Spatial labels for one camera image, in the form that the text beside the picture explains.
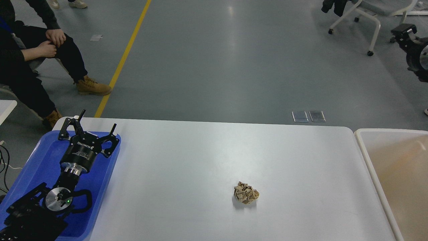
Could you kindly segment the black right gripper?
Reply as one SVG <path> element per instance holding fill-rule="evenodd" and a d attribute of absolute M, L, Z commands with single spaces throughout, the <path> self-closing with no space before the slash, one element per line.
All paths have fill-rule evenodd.
<path fill-rule="evenodd" d="M 428 82 L 428 38 L 417 37 L 416 25 L 402 23 L 390 31 L 393 39 L 406 53 L 408 70 L 421 82 Z"/>

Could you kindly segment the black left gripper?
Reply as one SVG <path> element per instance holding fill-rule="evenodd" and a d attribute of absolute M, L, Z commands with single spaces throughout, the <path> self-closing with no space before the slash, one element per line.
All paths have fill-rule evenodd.
<path fill-rule="evenodd" d="M 119 145 L 120 139 L 115 133 L 116 123 L 106 136 L 98 137 L 84 132 L 81 119 L 85 112 L 82 110 L 78 117 L 66 118 L 58 134 L 58 140 L 69 140 L 69 146 L 60 160 L 60 168 L 64 172 L 87 174 L 98 155 L 109 158 Z M 67 131 L 69 126 L 73 126 L 75 136 L 70 136 Z"/>

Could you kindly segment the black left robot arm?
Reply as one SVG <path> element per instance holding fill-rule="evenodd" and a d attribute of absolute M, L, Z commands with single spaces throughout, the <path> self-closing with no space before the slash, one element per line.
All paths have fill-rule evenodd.
<path fill-rule="evenodd" d="M 87 241 L 120 150 L 120 136 L 85 131 L 84 111 L 45 134 L 1 203 L 2 241 Z"/>

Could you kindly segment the person's lower hand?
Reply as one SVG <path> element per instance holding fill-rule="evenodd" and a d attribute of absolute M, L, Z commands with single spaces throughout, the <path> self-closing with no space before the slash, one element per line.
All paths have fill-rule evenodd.
<path fill-rule="evenodd" d="M 38 57 L 53 58 L 57 54 L 56 46 L 49 40 L 35 48 Z"/>

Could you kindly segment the person's upper hand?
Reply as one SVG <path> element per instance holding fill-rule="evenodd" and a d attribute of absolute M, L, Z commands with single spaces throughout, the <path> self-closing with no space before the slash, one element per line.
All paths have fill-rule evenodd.
<path fill-rule="evenodd" d="M 60 47 L 66 41 L 66 35 L 62 29 L 48 29 L 45 34 L 56 47 Z"/>

